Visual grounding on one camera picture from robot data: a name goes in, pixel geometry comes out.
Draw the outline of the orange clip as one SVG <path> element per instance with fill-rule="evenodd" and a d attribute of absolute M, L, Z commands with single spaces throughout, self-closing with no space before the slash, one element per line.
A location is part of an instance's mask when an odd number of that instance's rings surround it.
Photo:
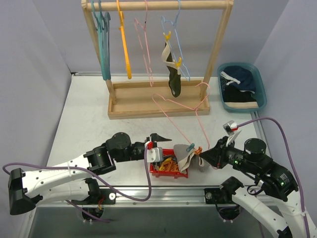
<path fill-rule="evenodd" d="M 194 151 L 195 155 L 200 155 L 202 153 L 203 149 L 201 146 L 198 147 L 197 150 Z"/>

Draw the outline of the teal clip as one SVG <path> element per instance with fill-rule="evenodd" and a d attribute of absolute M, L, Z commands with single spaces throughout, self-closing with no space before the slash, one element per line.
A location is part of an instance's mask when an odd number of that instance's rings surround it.
<path fill-rule="evenodd" d="M 195 144 L 194 143 L 191 143 L 187 148 L 186 148 L 186 151 L 187 152 L 190 152 L 192 149 L 195 148 Z"/>

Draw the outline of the grey underwear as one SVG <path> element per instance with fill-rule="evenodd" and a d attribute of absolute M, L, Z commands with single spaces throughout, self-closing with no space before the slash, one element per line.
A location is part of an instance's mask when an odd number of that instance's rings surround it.
<path fill-rule="evenodd" d="M 205 172 L 210 167 L 210 164 L 200 158 L 199 155 L 195 155 L 194 149 L 192 149 L 190 152 L 187 152 L 186 148 L 188 146 L 189 145 L 186 144 L 176 144 L 173 147 L 180 172 L 184 172 L 190 167 L 193 167 L 202 173 Z"/>

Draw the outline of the pink wire hanger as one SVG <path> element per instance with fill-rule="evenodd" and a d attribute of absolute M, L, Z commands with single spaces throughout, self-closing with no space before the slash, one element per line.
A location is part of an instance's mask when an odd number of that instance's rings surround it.
<path fill-rule="evenodd" d="M 178 106 L 181 107 L 181 110 L 180 110 L 180 111 L 171 112 L 172 114 L 181 113 L 181 116 L 185 116 L 187 113 L 190 113 L 190 114 L 195 113 L 196 118 L 197 118 L 197 120 L 198 120 L 198 123 L 199 123 L 199 125 L 200 125 L 200 127 L 201 127 L 201 130 L 202 130 L 202 132 L 203 132 L 203 134 L 204 134 L 204 137 L 205 137 L 205 139 L 206 139 L 206 141 L 207 141 L 208 149 L 210 149 L 210 141 L 209 141 L 209 139 L 208 139 L 208 136 L 207 136 L 207 134 L 206 134 L 206 132 L 205 132 L 205 129 L 204 129 L 204 127 L 203 127 L 203 124 L 202 124 L 202 122 L 201 122 L 201 120 L 200 120 L 200 117 L 199 117 L 199 115 L 198 115 L 198 109 L 199 109 L 200 105 L 201 105 L 201 104 L 208 98 L 208 96 L 210 95 L 211 89 L 210 89 L 210 86 L 209 86 L 207 83 L 205 83 L 205 82 L 200 82 L 199 84 L 196 85 L 196 87 L 198 87 L 198 86 L 200 86 L 201 88 L 203 88 L 204 86 L 206 86 L 206 87 L 207 87 L 207 93 L 206 93 L 205 97 L 204 97 L 195 107 L 193 107 L 193 108 L 188 107 L 188 106 L 186 106 L 186 105 L 183 105 L 183 104 L 181 104 L 181 103 L 179 103 L 179 102 L 173 101 L 173 100 L 171 100 L 171 99 L 166 99 L 165 97 L 163 97 L 162 95 L 157 94 L 157 93 L 154 93 L 154 94 L 152 95 L 152 100 L 153 100 L 153 102 L 158 106 L 158 108 L 160 109 L 160 111 L 165 115 L 165 117 L 175 126 L 175 128 L 180 132 L 180 134 L 181 134 L 190 144 L 191 144 L 192 142 L 191 142 L 191 141 L 187 138 L 187 136 L 180 130 L 180 128 L 173 122 L 173 120 L 170 119 L 169 115 L 165 112 L 165 110 L 156 102 L 154 96 L 159 96 L 159 97 L 162 98 L 164 101 L 172 102 L 172 103 L 174 103 L 174 104 L 176 104 L 176 105 L 178 105 Z"/>
<path fill-rule="evenodd" d="M 147 38 L 147 19 L 148 19 L 148 2 L 145 0 L 144 1 L 145 5 L 146 5 L 146 13 L 145 13 L 145 19 L 144 19 L 144 23 L 141 24 L 138 19 L 134 19 L 134 26 L 135 26 L 135 30 L 137 32 L 137 36 L 138 36 L 138 40 L 139 40 L 139 44 L 142 50 L 142 54 L 143 54 L 143 60 L 144 60 L 144 65 L 146 68 L 146 73 L 149 79 L 149 84 L 150 87 L 153 87 L 154 85 L 154 77 L 153 77 L 153 71 L 151 68 L 151 57 L 150 57 L 150 51 L 149 51 L 149 45 L 148 45 L 148 38 Z M 144 33 L 144 43 L 141 40 L 141 34 L 139 32 L 139 28 L 142 29 L 143 33 Z"/>

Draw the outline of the navy blue underwear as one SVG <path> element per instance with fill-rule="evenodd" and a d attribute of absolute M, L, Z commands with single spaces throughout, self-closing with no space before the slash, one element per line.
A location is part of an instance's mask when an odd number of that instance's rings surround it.
<path fill-rule="evenodd" d="M 252 73 L 241 66 L 233 65 L 226 67 L 220 72 L 220 79 L 224 80 L 224 86 L 234 86 L 241 92 L 255 94 L 256 85 Z"/>

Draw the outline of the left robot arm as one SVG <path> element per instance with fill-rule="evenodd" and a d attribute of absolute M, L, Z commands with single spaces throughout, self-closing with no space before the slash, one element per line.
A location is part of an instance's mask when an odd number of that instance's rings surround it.
<path fill-rule="evenodd" d="M 163 161 L 158 142 L 167 139 L 152 133 L 144 142 L 132 143 L 129 135 L 118 132 L 102 145 L 79 157 L 52 167 L 21 168 L 9 172 L 8 194 L 11 215 L 27 213 L 44 203 L 71 200 L 78 204 L 97 204 L 115 199 L 102 195 L 101 175 L 116 169 L 116 162 L 143 160 L 147 165 Z"/>

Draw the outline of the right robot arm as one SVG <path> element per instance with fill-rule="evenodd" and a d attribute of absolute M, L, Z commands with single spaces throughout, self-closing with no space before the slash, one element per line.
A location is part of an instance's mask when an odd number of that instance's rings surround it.
<path fill-rule="evenodd" d="M 258 138 L 245 141 L 244 149 L 227 145 L 220 139 L 200 157 L 217 169 L 231 165 L 254 181 L 258 191 L 251 193 L 235 177 L 229 177 L 219 188 L 214 204 L 236 204 L 249 212 L 275 238 L 315 238 L 317 227 L 302 204 L 299 182 L 285 167 L 266 155 L 266 144 Z"/>

